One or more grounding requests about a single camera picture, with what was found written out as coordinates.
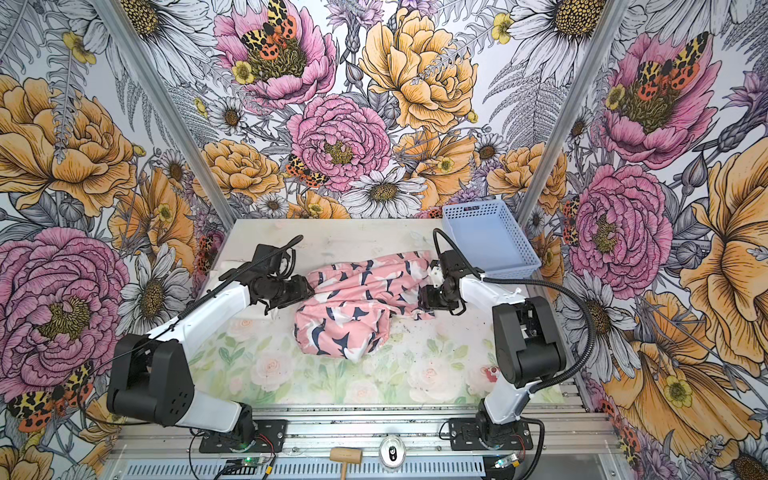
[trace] purple flower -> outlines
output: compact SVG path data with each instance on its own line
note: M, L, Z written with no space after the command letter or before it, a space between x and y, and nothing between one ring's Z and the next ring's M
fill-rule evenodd
M0 393L50 391L88 360L101 365L117 342L128 270L85 232L48 228L0 246Z
M402 0L402 7L408 10L418 10L422 15L437 13L437 0Z
M382 21L382 0L328 0L328 25L351 25L354 21L368 30Z
M574 271L588 270L623 300L642 293L672 245L659 180L639 165L616 171L602 165L579 202L579 245L571 249Z
M293 154L326 175L325 187L346 192L349 182L389 163L389 137L379 114L332 94L312 100L287 123Z
M658 37L651 39L646 34L637 37L608 79L610 91L605 109L592 124L592 141L652 170L666 167L687 151L707 131L717 112L707 108L713 95L710 88L720 70L719 61L710 65L712 43L710 36L688 84L679 90L660 87L643 99L643 85L637 79L640 65L648 61L664 65L686 45L672 45L672 40L662 44Z
M306 7L299 13L289 0L286 6L296 23L295 38L280 46L279 55L272 60L250 55L240 41L249 31L263 30L266 6L258 13L249 6L245 16L232 11L231 17L218 15L214 19L216 48L223 52L218 56L219 65L231 69L233 85L244 88L247 97L253 99L253 104L247 105L252 111L300 104L329 91L336 80L337 52L332 35L323 37Z

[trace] fern leaf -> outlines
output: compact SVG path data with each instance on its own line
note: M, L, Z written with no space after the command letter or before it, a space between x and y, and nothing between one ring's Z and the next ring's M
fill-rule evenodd
M64 45L61 38L66 31L63 28L48 30L45 39L45 46L54 52L48 56L47 63L51 70L46 76L54 93L51 98L54 104L54 151L59 162L64 159L69 137L74 130L74 120L78 114L80 97L88 74L88 66L77 61L72 51Z
M123 75L123 78L114 78L114 89L118 92L118 100L120 101L120 109L125 113L125 84L127 75Z
M496 14L501 12L504 10L491 5L485 6L476 15L479 23L469 23L465 27L470 33L463 31L456 34L454 36L455 45L445 48L443 53L435 57L432 63L427 65L414 81L417 82L434 74L439 74L454 63L468 61L471 56L480 53L486 46L493 45L493 19Z
M157 110L154 111L154 121L157 123L157 129L160 131L160 136L163 138L166 144L170 145L170 141L168 141L168 136L165 133L165 125L163 124L163 121L160 119L160 115L157 113Z
M128 124L131 126L131 130L134 130L134 115L136 114L136 105L139 103L139 97L143 91L138 83L135 83L130 78L128 79L128 95L125 99L125 103L128 106Z
M479 4L480 8L485 7L491 0L442 0L437 5L437 13L435 13L435 23L440 23L440 17L445 16L443 19L443 25L450 22L451 17L455 15L456 21L462 17L462 12L465 12L462 20L467 21L472 16L475 7Z
M0 0L0 15L4 17L0 27L2 70L19 78L26 72L25 63L40 58L45 29L40 15L32 8L31 0Z
M149 141L154 143L152 139L152 111L154 107L149 102L149 97L146 93L141 92L141 112L144 114L144 129L147 131Z

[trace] pink garment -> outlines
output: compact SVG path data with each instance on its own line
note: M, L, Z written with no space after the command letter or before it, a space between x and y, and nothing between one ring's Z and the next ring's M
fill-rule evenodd
M296 312L293 327L301 351L358 362L387 341L391 315L432 318L417 307L430 260L426 251L397 253L310 272L315 296Z

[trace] blue plastic basket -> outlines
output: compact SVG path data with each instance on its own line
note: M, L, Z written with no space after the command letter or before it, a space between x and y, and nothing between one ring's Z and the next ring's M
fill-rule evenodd
M445 205L442 226L467 260L495 278L528 278L541 266L501 200Z

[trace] green leaf print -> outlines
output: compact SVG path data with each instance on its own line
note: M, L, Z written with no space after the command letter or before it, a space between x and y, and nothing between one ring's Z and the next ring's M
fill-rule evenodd
M463 359L467 356L467 352L469 351L469 347L466 345L462 345L456 350L453 351L453 358L454 359Z
M235 360L239 359L243 353L245 352L245 348L238 349L233 355L232 355L232 363L234 363Z
M224 347L219 347L219 356L221 359L227 363L227 365L232 364L232 359L230 358L230 351L225 349Z
M260 341L259 345L256 347L256 351L260 352L260 351L264 350L265 348L267 348L267 346L270 344L271 341L272 341L272 337L271 336L268 336L266 339Z

